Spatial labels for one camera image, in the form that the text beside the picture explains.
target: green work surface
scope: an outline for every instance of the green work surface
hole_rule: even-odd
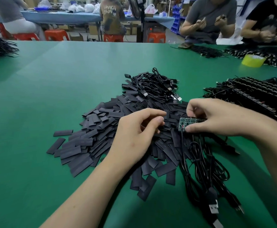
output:
[[[54,131],[79,130],[84,112],[120,95],[125,73],[156,67],[180,80],[178,93],[185,101],[227,78],[277,77],[274,67],[250,68],[234,57],[207,59],[168,44],[17,43],[18,56],[0,58],[0,228],[40,226],[89,176],[92,167],[73,178],[68,166],[46,151],[57,139]],[[219,199],[220,222],[234,228],[277,227],[277,188],[260,153],[244,138],[230,138],[229,144],[241,155],[218,151],[216,157],[229,170],[226,185],[245,214]],[[179,168],[176,186],[166,184],[165,176],[156,179],[146,202],[129,189],[129,180],[119,187],[101,226],[210,227],[188,201]]]

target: orange stool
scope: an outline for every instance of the orange stool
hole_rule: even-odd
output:
[[[36,41],[39,41],[39,38],[34,33],[17,33],[17,34],[13,34],[13,36],[14,38],[16,38],[16,40],[19,40],[19,41],[32,41],[33,38]]]
[[[153,38],[153,43],[161,43],[161,39],[164,40],[164,43],[166,43],[166,35],[165,33],[161,33],[161,32],[153,32],[153,33],[149,33],[148,34],[148,39],[147,42],[149,42],[149,40]]]
[[[124,36],[123,35],[104,34],[103,41],[104,42],[124,42]]]
[[[68,34],[63,29],[48,29],[44,32],[45,38],[47,41],[64,41],[64,37],[66,37],[67,41],[69,41]]]
[[[7,30],[5,29],[4,25],[0,23],[0,33],[4,39],[11,39],[12,36]]]

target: black t-shirt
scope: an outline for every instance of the black t-shirt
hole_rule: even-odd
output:
[[[274,0],[265,0],[259,3],[246,19],[257,21],[252,30],[269,30],[275,34],[277,32],[277,5],[275,5]],[[259,41],[254,38],[243,38],[242,41],[259,44]]]

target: worker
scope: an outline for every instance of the worker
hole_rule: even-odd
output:
[[[164,125],[166,112],[146,108],[122,117],[106,158],[83,184],[40,228],[96,228],[120,180],[146,153],[154,133]],[[219,99],[192,99],[187,115],[207,120],[185,128],[187,132],[210,132],[243,136],[258,146],[277,183],[277,121],[255,111]]]
[[[103,23],[100,29],[105,34],[125,35],[126,27],[121,24],[121,19],[125,19],[123,7],[118,0],[103,0],[100,3],[100,17]]]
[[[277,45],[277,0],[259,3],[247,16],[241,36],[246,43]]]
[[[29,9],[23,0],[0,0],[0,16],[5,29],[10,34],[35,33],[40,41],[45,41],[41,26],[27,21],[20,8]]]
[[[186,43],[216,44],[220,32],[223,38],[234,34],[236,11],[236,0],[196,0],[179,32]]]

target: yellow tape roll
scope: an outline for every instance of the yellow tape roll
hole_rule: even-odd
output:
[[[260,57],[258,55],[253,55],[253,54],[247,54],[243,58],[242,64],[249,67],[257,68],[262,66],[265,60],[266,60],[265,57]]]

